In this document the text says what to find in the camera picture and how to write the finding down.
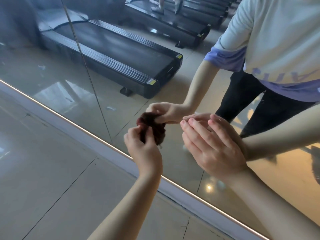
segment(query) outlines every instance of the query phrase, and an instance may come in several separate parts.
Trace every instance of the pant leg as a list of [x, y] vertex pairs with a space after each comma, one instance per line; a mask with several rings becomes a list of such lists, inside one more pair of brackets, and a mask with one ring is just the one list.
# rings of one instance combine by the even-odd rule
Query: pant leg
[[267, 89], [252, 117], [240, 133], [240, 137], [245, 138], [270, 130], [315, 103], [297, 101]]
[[256, 97], [266, 90], [253, 75], [243, 70], [234, 72], [216, 115], [231, 123]]

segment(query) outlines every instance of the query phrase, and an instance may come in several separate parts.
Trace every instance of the dark red cloth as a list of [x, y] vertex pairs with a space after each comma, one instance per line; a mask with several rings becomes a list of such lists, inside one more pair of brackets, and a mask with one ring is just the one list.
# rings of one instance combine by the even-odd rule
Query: dark red cloth
[[166, 124], [158, 124], [155, 122], [155, 118], [160, 116], [158, 113], [152, 113], [152, 112], [146, 112], [143, 113], [140, 118], [137, 119], [137, 125], [140, 125], [142, 127], [142, 131], [140, 133], [140, 140], [143, 143], [146, 143], [146, 132], [149, 128], [149, 126], [152, 127], [153, 135], [154, 135], [154, 141], [156, 145], [160, 145], [166, 134], [165, 126]]

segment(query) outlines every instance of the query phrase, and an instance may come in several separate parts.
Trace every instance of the tile floor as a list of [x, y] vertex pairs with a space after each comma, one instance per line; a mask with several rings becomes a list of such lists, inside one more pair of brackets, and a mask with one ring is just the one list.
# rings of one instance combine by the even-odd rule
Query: tile floor
[[[0, 24], [0, 28], [5, 28], [5, 22]], [[204, 42], [192, 50], [176, 48], [171, 40], [151, 32], [124, 28], [184, 56], [182, 67], [175, 77], [150, 100], [138, 95], [125, 97], [119, 93], [121, 86], [89, 70], [101, 113], [82, 62], [74, 63], [35, 48], [14, 30], [0, 37], [0, 77], [126, 152], [123, 135], [128, 128], [135, 126], [136, 119], [150, 103], [183, 102], [198, 65], [221, 32], [212, 30]], [[229, 85], [230, 75], [231, 72], [223, 70], [218, 73], [198, 112], [216, 111]], [[246, 124], [258, 102], [259, 98], [234, 120], [233, 125], [238, 131]], [[164, 176], [268, 236], [246, 205], [230, 189], [219, 189], [216, 180], [204, 173], [193, 158], [183, 151], [180, 127], [168, 125], [166, 129], [167, 136], [161, 149]], [[320, 225], [320, 202], [316, 200], [320, 196], [320, 185], [315, 179], [319, 174], [313, 173], [320, 164], [319, 154], [314, 153], [316, 148], [320, 148], [320, 145], [278, 155], [276, 163], [261, 159], [250, 163], [250, 166], [271, 188]]]
[[[135, 181], [3, 94], [0, 121], [1, 240], [86, 240]], [[138, 239], [220, 236], [157, 194]]]

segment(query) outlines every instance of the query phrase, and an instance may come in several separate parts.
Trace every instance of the white and purple shirt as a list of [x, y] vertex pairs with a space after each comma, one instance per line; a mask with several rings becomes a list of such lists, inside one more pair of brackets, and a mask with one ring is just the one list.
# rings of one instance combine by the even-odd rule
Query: white and purple shirt
[[288, 98], [320, 101], [320, 0], [242, 0], [204, 60]]

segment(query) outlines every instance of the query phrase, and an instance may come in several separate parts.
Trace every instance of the foot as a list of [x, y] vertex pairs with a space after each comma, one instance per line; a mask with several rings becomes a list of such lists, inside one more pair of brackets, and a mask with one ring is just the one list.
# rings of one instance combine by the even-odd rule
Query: foot
[[174, 14], [177, 15], [183, 6], [183, 0], [175, 0], [174, 1], [175, 8], [174, 8]]
[[152, 10], [153, 12], [157, 12], [157, 13], [160, 13], [160, 14], [162, 14], [162, 15], [165, 14], [164, 8], [163, 8], [163, 7], [160, 7], [160, 6], [151, 7], [151, 10]]

